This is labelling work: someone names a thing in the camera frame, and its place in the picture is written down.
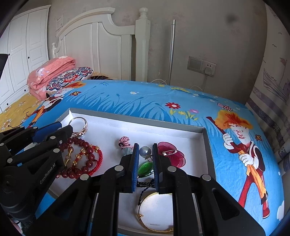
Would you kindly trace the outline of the white pearl earring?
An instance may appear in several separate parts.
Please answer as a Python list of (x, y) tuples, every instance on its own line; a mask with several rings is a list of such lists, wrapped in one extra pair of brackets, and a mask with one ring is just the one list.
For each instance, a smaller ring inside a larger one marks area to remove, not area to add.
[(152, 151), (148, 146), (143, 146), (140, 148), (139, 154), (142, 158), (148, 159), (151, 157)]

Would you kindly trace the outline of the silver metal pole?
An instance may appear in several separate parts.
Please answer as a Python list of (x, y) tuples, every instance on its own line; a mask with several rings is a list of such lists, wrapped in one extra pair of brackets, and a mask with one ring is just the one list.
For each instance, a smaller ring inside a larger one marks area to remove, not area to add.
[(168, 84), (171, 84), (171, 74), (173, 68), (173, 53), (175, 46), (175, 24), (176, 20), (173, 19), (171, 23), (171, 40), (170, 40), (170, 54), (169, 54), (169, 71), (168, 71)]

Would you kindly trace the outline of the white wardrobe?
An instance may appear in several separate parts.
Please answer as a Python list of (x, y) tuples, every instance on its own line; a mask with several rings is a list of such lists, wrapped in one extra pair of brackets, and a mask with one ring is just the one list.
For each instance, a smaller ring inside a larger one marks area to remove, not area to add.
[(29, 92), (29, 73), (49, 59), (50, 7), (40, 6), (16, 15), (1, 36), (1, 53), (8, 55), (1, 75), (1, 112)]

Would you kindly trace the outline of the gold bangle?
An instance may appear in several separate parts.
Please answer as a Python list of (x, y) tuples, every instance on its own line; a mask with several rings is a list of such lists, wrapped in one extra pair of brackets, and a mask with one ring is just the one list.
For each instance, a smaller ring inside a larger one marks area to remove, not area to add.
[(172, 194), (152, 193), (138, 207), (139, 223), (152, 233), (173, 233)]

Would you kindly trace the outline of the patterned round cushion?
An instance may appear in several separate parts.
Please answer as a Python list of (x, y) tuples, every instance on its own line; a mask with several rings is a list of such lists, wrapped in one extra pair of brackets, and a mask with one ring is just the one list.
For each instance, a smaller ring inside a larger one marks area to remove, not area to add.
[(90, 67), (78, 67), (67, 70), (54, 77), (46, 87), (48, 94), (54, 94), (72, 82), (86, 80), (91, 77), (93, 70)]

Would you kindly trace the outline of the white bed headboard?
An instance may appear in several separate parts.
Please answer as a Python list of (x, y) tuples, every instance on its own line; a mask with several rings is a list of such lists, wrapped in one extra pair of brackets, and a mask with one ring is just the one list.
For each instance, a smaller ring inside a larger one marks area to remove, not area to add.
[(134, 25), (117, 26), (112, 19), (115, 9), (104, 7), (82, 13), (56, 34), (52, 57), (70, 56), (76, 67), (119, 80), (147, 82), (150, 20), (148, 9), (139, 9)]

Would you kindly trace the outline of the grey shallow tray box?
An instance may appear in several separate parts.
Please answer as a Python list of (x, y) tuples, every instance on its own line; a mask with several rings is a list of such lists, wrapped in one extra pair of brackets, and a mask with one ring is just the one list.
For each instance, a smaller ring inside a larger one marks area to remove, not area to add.
[(207, 132), (202, 127), (154, 121), (84, 109), (68, 109), (57, 118), (75, 132), (88, 128), (83, 138), (96, 144), (103, 160), (96, 175), (104, 174), (127, 154), (135, 154), (137, 165), (133, 193), (119, 196), (118, 232), (123, 235), (172, 235), (171, 194), (160, 195), (153, 188), (152, 155), (161, 142), (173, 145), (173, 152), (183, 153), (171, 164), (191, 176), (215, 176)]

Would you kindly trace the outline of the wall socket with plug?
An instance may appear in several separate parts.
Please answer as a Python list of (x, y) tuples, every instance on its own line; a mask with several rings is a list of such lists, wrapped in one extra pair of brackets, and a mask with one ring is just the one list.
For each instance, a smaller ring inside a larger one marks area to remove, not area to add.
[(216, 70), (215, 63), (203, 60), (194, 56), (189, 56), (187, 69), (213, 77)]

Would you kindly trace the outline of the black flower brooch gold clip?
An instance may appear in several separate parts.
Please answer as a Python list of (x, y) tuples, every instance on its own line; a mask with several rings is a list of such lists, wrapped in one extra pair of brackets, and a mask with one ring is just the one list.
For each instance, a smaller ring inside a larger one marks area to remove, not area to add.
[(68, 124), (73, 129), (72, 136), (74, 137), (81, 137), (88, 130), (88, 122), (84, 117), (74, 117)]

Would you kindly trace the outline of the pale jade pendant pink knot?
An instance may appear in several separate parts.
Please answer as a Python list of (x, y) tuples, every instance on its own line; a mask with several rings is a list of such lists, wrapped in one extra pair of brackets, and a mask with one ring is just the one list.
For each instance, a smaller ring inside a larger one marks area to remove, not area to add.
[(126, 156), (133, 153), (133, 146), (130, 144), (129, 137), (121, 137), (119, 139), (119, 147), (121, 148), (121, 156)]

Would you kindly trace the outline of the yellow floral bed sheet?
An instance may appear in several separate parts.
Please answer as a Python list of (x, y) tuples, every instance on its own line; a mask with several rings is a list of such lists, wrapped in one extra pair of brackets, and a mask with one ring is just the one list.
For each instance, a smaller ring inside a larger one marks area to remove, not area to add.
[(27, 93), (9, 105), (0, 114), (1, 132), (20, 126), (35, 111), (42, 101)]

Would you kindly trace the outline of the blue cartoon tablecloth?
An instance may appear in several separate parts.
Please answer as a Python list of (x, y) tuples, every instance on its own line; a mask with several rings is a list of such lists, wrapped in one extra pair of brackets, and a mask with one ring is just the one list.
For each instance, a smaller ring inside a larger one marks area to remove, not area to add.
[(272, 148), (254, 114), (221, 97), (166, 85), (85, 81), (70, 85), (25, 111), (24, 126), (59, 121), (100, 147), (97, 174), (118, 164), (118, 141), (152, 147), (168, 142), (184, 154), (188, 174), (209, 174), (270, 235), (284, 216), (282, 178)]

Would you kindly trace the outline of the red flower hair clip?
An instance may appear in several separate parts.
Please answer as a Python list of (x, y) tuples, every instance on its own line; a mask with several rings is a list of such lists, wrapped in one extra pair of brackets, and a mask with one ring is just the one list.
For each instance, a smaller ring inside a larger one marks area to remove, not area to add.
[(184, 154), (179, 151), (173, 144), (168, 142), (159, 142), (157, 147), (158, 153), (170, 159), (172, 166), (181, 168), (186, 164)]

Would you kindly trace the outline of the ship print curtain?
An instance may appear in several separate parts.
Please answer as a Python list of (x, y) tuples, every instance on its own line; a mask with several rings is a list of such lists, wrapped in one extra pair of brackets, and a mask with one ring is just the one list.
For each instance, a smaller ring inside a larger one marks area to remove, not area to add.
[(289, 171), (289, 33), (266, 6), (267, 36), (260, 71), (246, 103), (263, 130), (280, 168)]

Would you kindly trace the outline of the pink folded blanket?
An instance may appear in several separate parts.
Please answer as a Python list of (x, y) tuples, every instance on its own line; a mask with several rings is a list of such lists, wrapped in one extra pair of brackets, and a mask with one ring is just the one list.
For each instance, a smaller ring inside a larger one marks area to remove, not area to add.
[(75, 64), (76, 61), (74, 58), (69, 56), (59, 56), (47, 61), (39, 68), (33, 70), (28, 75), (26, 81), (30, 94), (39, 101), (45, 100), (47, 84), (56, 76), (75, 68)]

